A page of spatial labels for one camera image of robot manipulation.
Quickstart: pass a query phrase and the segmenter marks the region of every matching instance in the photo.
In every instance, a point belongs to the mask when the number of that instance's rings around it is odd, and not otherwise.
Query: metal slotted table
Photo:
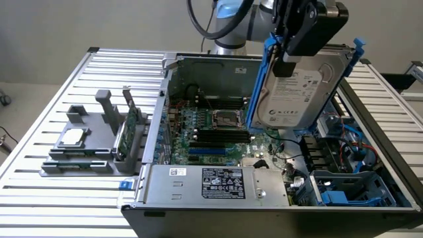
[[[151,118],[163,80],[163,55],[117,49],[87,53],[0,167],[0,237],[137,237],[117,206],[123,177],[43,178],[39,170],[69,121],[70,105],[102,111],[94,98],[98,89],[113,91],[113,103],[123,112],[129,107],[122,89],[131,86],[135,103]],[[348,81],[423,180],[423,146],[413,144],[423,145],[422,118],[370,65],[360,64]],[[131,197],[134,192],[123,195]],[[423,228],[382,237],[422,237],[420,231]]]

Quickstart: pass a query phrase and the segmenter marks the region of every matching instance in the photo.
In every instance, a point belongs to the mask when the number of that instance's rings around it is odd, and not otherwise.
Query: white wall
[[[194,2],[206,25],[211,0]],[[423,60],[422,0],[344,3],[352,19],[334,43],[352,44],[362,36],[366,57],[385,72]],[[185,0],[0,0],[0,81],[63,83],[90,46],[199,51],[201,41]],[[247,46],[262,53],[262,44]]]

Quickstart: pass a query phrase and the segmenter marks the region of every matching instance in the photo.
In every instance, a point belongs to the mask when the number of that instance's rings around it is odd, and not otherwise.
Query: hard drive label
[[[316,96],[322,75],[298,69],[293,77],[277,78],[264,121],[273,126],[297,126]]]
[[[243,170],[203,168],[202,196],[214,199],[246,199]]]

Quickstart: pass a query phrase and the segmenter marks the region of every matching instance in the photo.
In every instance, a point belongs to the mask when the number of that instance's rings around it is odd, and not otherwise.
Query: motherboard
[[[266,133],[251,134],[246,128],[245,109],[170,109],[174,131],[171,164],[254,166],[265,160],[272,169],[282,168],[276,154],[284,152],[281,141]]]

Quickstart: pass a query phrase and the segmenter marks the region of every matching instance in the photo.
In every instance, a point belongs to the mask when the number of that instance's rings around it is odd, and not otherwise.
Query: gray floor
[[[13,97],[11,105],[6,107],[0,105],[0,126],[9,130],[17,140],[23,138],[59,88],[61,85],[55,84],[0,82],[0,89]],[[15,142],[10,138],[6,141],[11,147],[15,147]],[[6,159],[7,155],[0,153],[0,165]]]

